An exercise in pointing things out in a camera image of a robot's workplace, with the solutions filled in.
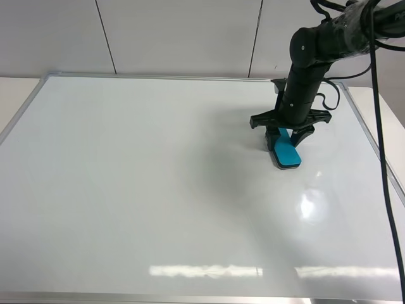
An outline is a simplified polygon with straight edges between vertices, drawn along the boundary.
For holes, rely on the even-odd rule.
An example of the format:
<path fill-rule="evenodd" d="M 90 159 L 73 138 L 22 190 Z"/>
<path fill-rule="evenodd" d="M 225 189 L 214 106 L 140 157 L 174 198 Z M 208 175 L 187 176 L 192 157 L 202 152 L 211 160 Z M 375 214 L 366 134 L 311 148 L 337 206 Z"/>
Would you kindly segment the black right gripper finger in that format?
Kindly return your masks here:
<path fill-rule="evenodd" d="M 290 143 L 296 148 L 305 138 L 311 136 L 314 132 L 315 128 L 313 125 L 292 129 Z"/>
<path fill-rule="evenodd" d="M 265 139 L 268 151 L 273 151 L 276 142 L 281 137 L 279 128 L 266 126 Z"/>

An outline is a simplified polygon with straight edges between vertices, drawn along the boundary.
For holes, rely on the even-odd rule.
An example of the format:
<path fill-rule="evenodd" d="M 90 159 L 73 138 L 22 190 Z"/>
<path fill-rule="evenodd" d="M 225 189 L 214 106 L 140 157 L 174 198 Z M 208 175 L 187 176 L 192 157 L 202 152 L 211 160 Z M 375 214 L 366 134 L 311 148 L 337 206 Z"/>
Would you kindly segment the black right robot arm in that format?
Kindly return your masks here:
<path fill-rule="evenodd" d="M 335 63 L 368 55 L 378 48 L 403 51 L 388 40 L 404 37 L 404 1 L 382 6 L 380 1 L 263 1 L 254 44 L 252 71 L 265 73 L 270 65 L 287 72 L 274 80 L 275 106 L 250 119 L 251 128 L 264 127 L 269 149 L 292 131 L 297 146 L 315 131 L 318 122 L 331 121 L 332 106 L 313 109 L 322 82 Z"/>

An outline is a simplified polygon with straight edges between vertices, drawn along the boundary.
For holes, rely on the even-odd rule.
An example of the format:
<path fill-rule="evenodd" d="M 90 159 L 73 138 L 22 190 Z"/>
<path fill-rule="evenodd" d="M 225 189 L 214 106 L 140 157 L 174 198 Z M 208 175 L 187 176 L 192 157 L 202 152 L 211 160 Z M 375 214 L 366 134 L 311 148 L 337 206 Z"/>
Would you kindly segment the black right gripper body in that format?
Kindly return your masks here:
<path fill-rule="evenodd" d="M 302 123 L 290 123 L 282 118 L 282 115 L 276 110 L 270 110 L 258 115 L 250 117 L 249 125 L 252 129 L 264 126 L 270 128 L 283 128 L 290 130 L 301 130 L 306 127 L 317 124 L 318 122 L 325 122 L 328 124 L 332 119 L 332 115 L 327 110 L 314 110 L 310 109 L 308 115 Z"/>

